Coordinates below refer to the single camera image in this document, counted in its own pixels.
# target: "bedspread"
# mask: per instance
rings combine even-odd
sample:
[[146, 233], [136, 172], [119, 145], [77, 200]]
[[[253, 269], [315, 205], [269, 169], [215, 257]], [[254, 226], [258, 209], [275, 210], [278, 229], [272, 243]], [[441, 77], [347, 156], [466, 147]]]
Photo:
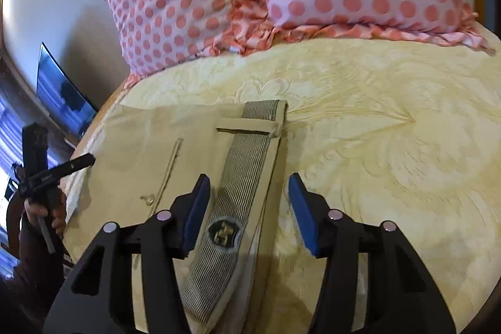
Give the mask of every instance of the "bedspread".
[[[501, 42], [479, 30], [496, 54], [318, 38], [187, 62], [143, 80], [121, 104], [287, 100], [286, 176], [299, 172], [356, 221], [394, 220], [459, 332], [501, 274]], [[302, 243], [284, 186], [256, 332], [307, 332], [324, 268]], [[360, 300], [363, 273], [358, 286]], [[354, 327], [362, 313], [357, 307]]]

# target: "beige pants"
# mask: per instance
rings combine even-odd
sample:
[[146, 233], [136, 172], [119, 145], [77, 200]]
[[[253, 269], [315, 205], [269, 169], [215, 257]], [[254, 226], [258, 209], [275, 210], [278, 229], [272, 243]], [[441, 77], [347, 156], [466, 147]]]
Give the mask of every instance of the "beige pants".
[[[93, 146], [96, 164], [65, 235], [73, 258], [107, 221], [142, 223], [205, 173], [211, 199], [195, 250], [175, 261], [176, 277], [194, 333], [244, 330], [247, 309], [251, 315], [259, 309], [274, 240], [283, 182], [283, 167], [274, 167], [285, 108], [284, 101], [117, 106]], [[140, 263], [134, 265], [136, 326], [146, 331]]]

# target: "yellow bedspread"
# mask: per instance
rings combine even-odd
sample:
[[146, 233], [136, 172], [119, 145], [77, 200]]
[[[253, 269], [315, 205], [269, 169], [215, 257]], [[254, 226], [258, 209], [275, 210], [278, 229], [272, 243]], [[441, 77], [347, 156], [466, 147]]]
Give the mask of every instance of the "yellow bedspread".
[[[394, 220], [460, 331], [501, 274], [501, 42], [479, 29], [496, 55], [314, 39], [188, 62], [143, 80], [121, 103], [287, 100], [286, 175], [299, 172], [308, 189], [356, 221]], [[304, 248], [284, 187], [256, 332], [307, 332], [324, 267]]]

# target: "wall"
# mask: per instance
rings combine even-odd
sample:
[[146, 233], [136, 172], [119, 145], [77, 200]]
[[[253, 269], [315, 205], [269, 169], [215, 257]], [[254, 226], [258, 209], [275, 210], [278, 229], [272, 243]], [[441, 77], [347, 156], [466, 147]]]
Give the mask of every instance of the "wall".
[[3, 30], [9, 54], [33, 90], [42, 42], [97, 106], [129, 72], [103, 0], [3, 0]]

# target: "television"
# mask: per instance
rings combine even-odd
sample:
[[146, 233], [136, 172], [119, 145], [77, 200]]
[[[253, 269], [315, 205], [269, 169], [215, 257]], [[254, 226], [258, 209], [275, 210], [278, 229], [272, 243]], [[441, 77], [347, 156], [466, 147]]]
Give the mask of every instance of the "television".
[[96, 108], [64, 74], [44, 43], [38, 60], [37, 97], [51, 118], [77, 140], [82, 138], [97, 114]]

